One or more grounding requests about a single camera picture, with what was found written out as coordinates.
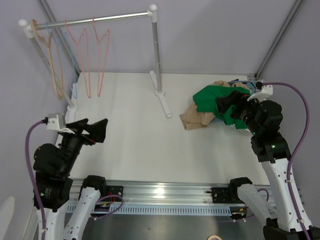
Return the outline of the green t shirt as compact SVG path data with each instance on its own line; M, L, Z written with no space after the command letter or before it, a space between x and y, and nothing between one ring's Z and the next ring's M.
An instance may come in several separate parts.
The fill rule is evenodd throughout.
M247 126L240 119L234 119L230 115L235 106L232 105L225 114L220 114L218 111L218 105L216 103L217 98L225 98L229 96L233 91L239 91L242 94L250 95L249 89L243 87L227 87L219 85L208 85L202 90L193 95L193 101L196 104L196 110L200 113L213 113L215 117L223 121L227 126L235 125L236 129L246 129Z

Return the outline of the grey blue t shirt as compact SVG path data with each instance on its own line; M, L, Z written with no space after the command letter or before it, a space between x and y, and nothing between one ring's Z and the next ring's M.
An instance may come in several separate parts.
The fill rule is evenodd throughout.
M226 90L226 88L235 88L236 91L242 92L243 94L252 95L256 92L256 87L253 83L248 81L240 81L239 79L235 79L232 81L223 81L219 80L213 83L214 86L218 86L217 88L217 97L224 98L229 96L234 90ZM231 114L235 110L236 106L232 104L229 109L225 112L225 114L216 115L219 120L222 120L227 126L235 127L237 130L246 129L246 125L244 122L238 118L232 118Z

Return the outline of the pink wire hanger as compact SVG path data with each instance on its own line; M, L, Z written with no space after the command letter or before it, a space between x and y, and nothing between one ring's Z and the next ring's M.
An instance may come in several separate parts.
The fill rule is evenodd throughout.
M98 64L98 82L97 82L97 96L100 97L103 88L103 82L105 78L104 69L108 63L108 54L109 54L109 45L110 45L110 29L107 28L103 35L99 36L99 33L96 28L96 21L92 18L92 26L97 42L98 47L98 57L97 57L97 64Z
M80 67L81 67L81 72L83 73L83 78L84 78L84 84L85 84L85 90L86 90L86 95L89 99L92 97L92 92L91 92L91 74L90 72L85 73L85 61L84 61L84 54L83 50L81 48L81 44L83 43L82 40L84 40L85 43L85 53L86 53L86 64L88 70L90 70L91 67L91 60L90 60L90 50L89 50L89 37L88 37L88 32L86 28L82 29L81 35L79 36L78 40L76 40L76 37L72 34L67 21L64 21L64 26L71 37L71 40L76 46L77 50L77 56L79 58L80 62Z

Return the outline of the beige t shirt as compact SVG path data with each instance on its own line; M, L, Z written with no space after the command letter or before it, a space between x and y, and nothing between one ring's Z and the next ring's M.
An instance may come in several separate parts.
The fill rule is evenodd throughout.
M185 113L181 114L180 120L185 130L195 130L207 127L213 120L219 120L211 112L198 112L192 98L192 103Z

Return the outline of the beige wooden hanger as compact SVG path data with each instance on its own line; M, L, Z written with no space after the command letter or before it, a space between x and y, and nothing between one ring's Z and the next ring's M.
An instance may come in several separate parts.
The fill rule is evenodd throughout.
M51 45L52 42L54 41L54 34L52 31L48 33L47 39L43 35L40 35L37 30L37 21L33 19L31 21L31 28L33 30L33 33L35 34L36 38L45 46L47 53L48 53L48 62L49 62L49 69L51 71L51 76L52 76L52 82L53 82L53 87L55 91L55 95L59 100L62 100L64 97L64 70L62 66L62 60L61 60L61 54L60 50L57 44L55 44L55 49L58 57L58 67L60 74L57 76L56 71L55 71L55 66L54 66L54 61L53 61L53 55L52 55L52 49Z

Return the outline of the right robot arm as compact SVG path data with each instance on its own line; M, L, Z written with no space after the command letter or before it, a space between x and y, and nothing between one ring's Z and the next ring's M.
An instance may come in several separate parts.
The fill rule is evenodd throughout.
M268 178L275 205L263 198L245 177L232 179L227 196L244 202L262 224L266 240L318 240L320 229L304 210L292 173L292 154L280 134L282 107L234 90L216 100L220 114L234 107L231 116L242 120L252 133L251 147Z

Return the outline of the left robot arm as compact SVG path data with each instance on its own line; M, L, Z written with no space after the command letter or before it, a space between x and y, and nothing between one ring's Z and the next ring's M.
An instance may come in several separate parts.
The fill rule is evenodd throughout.
M34 152L34 206L37 209L39 239L79 240L97 201L107 197L105 177L89 175L84 179L80 203L65 226L65 215L73 180L72 168L83 146L103 143L106 138L108 119L89 123L87 118L66 123L57 113L42 120L50 131L61 135L58 146L45 143Z

